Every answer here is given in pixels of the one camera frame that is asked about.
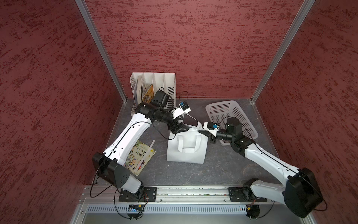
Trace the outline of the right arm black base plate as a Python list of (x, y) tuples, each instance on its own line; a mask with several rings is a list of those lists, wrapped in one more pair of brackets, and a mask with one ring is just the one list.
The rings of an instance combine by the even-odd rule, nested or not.
[(267, 202), (267, 199), (256, 197), (249, 188), (244, 187), (230, 187), (228, 188), (230, 202), (240, 203), (261, 203)]

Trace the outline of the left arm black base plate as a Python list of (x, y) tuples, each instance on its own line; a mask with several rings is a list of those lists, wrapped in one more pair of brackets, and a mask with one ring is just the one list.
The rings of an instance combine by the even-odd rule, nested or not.
[(155, 202), (157, 187), (141, 187), (137, 193), (131, 193), (122, 189), (119, 194), (119, 202)]

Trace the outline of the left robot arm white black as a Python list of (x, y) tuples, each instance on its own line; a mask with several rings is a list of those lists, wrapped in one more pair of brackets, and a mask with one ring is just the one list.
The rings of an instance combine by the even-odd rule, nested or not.
[(126, 190), (138, 201), (144, 197), (144, 184), (124, 164), (139, 138), (156, 121), (166, 124), (173, 134), (189, 130), (180, 122), (180, 116), (190, 112), (189, 105), (183, 101), (178, 107), (166, 109), (170, 98), (169, 94), (157, 91), (150, 102), (141, 102), (117, 139), (102, 153), (95, 153), (92, 157), (96, 176), (117, 189)]

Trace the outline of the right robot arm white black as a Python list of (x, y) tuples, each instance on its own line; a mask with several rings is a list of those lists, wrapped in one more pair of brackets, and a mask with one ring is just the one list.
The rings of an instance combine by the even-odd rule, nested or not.
[(242, 157), (255, 162), (273, 175), (278, 184), (263, 182), (257, 178), (247, 181), (242, 187), (243, 199), (255, 203), (258, 198), (279, 202), (296, 216), (304, 218), (317, 206), (325, 203), (314, 173), (308, 168), (299, 169), (264, 150), (243, 132), (245, 126), (234, 117), (227, 117), (225, 129), (217, 123), (204, 123), (204, 134), (211, 142), (229, 141), (232, 149)]

